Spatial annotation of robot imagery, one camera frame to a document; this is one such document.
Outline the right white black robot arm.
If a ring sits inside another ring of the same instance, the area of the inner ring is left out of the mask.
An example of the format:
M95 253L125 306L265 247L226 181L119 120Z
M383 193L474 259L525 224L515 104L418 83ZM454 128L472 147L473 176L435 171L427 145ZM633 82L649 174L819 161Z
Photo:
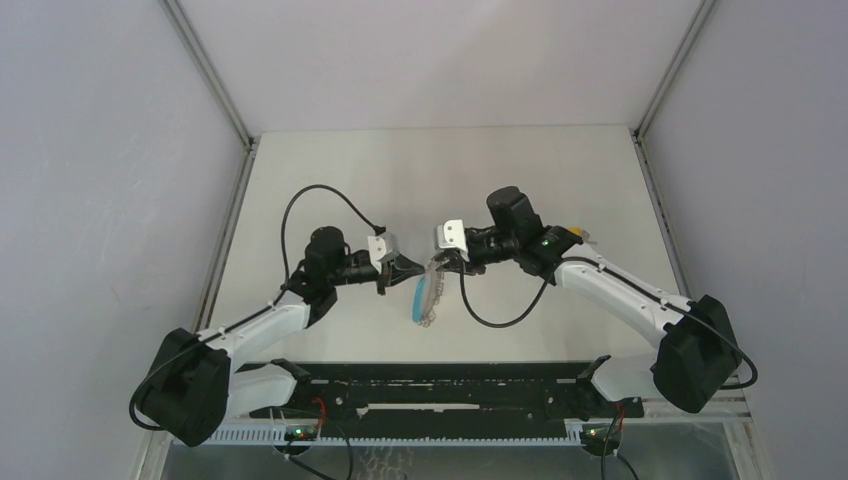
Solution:
M639 279L597 253L578 233L546 225L529 197L506 186L486 199L492 225L470 227L460 219L434 229L432 272L460 278L481 275L487 266L514 261L521 270L551 286L573 291L613 314L645 339L652 353L603 355L578 377L578 402L592 416L605 415L617 402L660 396L678 409L698 413L741 365L758 370L738 346L725 306L712 296L692 300Z

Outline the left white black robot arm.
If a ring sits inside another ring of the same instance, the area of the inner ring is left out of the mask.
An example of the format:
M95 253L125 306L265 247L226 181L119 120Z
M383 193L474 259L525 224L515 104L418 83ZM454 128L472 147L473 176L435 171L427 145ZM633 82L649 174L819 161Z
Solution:
M138 427L166 431L187 446L208 440L224 420L277 406L298 417L311 407L311 388L295 365L273 361L252 370L245 364L321 320L338 299L340 286L373 283L389 287L424 274L423 265L399 252L393 234L367 239L350 251L340 229L315 230L304 257L278 296L229 326L192 333L183 328L163 339L147 376L129 400Z

